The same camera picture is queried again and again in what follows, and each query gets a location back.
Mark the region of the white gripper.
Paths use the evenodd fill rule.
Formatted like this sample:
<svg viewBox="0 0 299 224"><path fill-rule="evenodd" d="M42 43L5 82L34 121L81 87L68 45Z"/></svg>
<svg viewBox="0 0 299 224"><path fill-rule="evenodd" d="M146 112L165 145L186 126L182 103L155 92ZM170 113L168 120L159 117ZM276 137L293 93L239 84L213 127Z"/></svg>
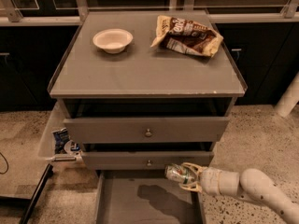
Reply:
<svg viewBox="0 0 299 224"><path fill-rule="evenodd" d="M200 183L194 181L188 184L179 184L182 189L192 192L204 192L208 195L220 195L219 181L220 173L219 169L205 166L200 166L190 162L183 162L182 166L188 168L196 175L200 175Z"/></svg>

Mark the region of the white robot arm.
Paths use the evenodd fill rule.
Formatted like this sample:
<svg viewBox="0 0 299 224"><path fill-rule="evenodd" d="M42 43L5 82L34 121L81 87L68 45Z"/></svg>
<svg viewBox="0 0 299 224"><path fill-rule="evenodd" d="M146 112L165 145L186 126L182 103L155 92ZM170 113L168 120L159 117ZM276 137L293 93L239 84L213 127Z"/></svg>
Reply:
<svg viewBox="0 0 299 224"><path fill-rule="evenodd" d="M235 106L212 163L185 164L197 180L183 188L207 201L228 198L275 214L247 216L241 224L299 224L298 86L294 78L274 106Z"/></svg>

